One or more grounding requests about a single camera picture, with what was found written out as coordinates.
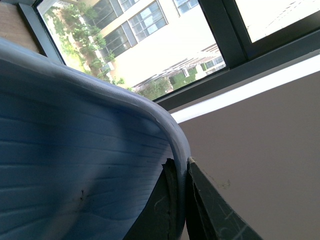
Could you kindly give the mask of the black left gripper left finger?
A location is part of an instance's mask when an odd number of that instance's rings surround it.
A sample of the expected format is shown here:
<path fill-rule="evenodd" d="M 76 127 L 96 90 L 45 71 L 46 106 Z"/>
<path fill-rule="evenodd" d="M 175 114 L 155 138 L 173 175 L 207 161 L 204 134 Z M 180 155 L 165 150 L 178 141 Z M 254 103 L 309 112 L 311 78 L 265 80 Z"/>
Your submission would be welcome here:
<path fill-rule="evenodd" d="M 175 162 L 168 158 L 152 193 L 125 240 L 175 240 L 177 238 L 178 179 Z"/>

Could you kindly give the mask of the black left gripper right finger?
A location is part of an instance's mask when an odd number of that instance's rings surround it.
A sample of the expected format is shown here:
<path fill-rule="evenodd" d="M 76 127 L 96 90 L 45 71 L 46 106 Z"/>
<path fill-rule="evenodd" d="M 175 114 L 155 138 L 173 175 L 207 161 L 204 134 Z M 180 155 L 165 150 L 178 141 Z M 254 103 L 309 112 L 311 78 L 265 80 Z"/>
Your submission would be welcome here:
<path fill-rule="evenodd" d="M 192 157 L 187 162 L 185 216 L 191 240 L 261 239 L 223 199 Z"/>

